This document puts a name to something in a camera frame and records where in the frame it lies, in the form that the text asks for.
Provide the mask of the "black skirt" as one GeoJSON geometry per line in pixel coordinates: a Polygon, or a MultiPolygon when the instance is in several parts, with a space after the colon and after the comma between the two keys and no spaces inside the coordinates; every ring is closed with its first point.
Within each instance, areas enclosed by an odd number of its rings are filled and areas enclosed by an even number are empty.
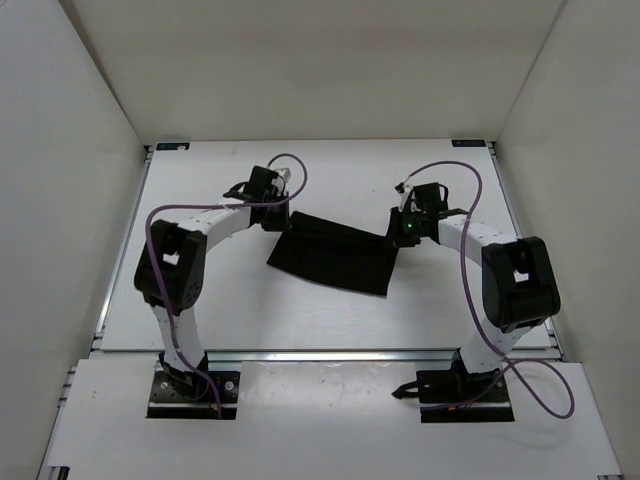
{"type": "Polygon", "coordinates": [[[295,212],[267,264],[316,284],[385,297],[397,253],[381,235],[295,212]]]}

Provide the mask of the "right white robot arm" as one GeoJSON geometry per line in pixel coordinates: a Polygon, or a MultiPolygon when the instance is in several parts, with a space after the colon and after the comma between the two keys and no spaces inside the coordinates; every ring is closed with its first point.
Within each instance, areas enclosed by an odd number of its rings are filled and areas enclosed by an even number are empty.
{"type": "Polygon", "coordinates": [[[535,236],[500,233],[471,220],[463,209],[451,209],[442,184],[404,182],[395,190],[400,203],[391,209],[386,236],[393,247],[414,247],[428,238],[460,254],[462,273],[469,261],[481,269],[483,313],[445,376],[453,396],[471,400],[493,380],[516,343],[560,309],[546,245],[535,236]]]}

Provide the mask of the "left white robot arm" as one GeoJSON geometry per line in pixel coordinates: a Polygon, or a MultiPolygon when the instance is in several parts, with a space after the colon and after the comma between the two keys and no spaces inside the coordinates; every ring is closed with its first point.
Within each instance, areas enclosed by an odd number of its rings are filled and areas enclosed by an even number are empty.
{"type": "Polygon", "coordinates": [[[265,231],[288,230],[289,202],[301,193],[288,191],[290,179],[288,168],[255,166],[248,180],[233,185],[217,203],[162,205],[145,221],[134,287],[158,322],[163,342],[159,363],[167,382],[189,402],[221,404],[195,318],[207,254],[255,225],[265,231]]]}

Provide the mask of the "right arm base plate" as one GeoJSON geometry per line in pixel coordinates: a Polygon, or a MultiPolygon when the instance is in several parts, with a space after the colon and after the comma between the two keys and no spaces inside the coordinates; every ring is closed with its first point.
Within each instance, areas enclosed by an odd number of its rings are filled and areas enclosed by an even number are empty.
{"type": "Polygon", "coordinates": [[[392,396],[418,399],[423,424],[508,423],[515,420],[506,382],[498,369],[471,374],[460,361],[447,370],[418,370],[392,396]]]}

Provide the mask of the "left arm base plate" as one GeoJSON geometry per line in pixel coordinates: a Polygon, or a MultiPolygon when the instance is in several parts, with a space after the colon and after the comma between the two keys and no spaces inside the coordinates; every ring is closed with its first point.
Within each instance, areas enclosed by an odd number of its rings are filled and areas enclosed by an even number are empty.
{"type": "Polygon", "coordinates": [[[209,369],[210,381],[167,366],[159,354],[148,397],[148,419],[235,420],[241,372],[209,369]]]}

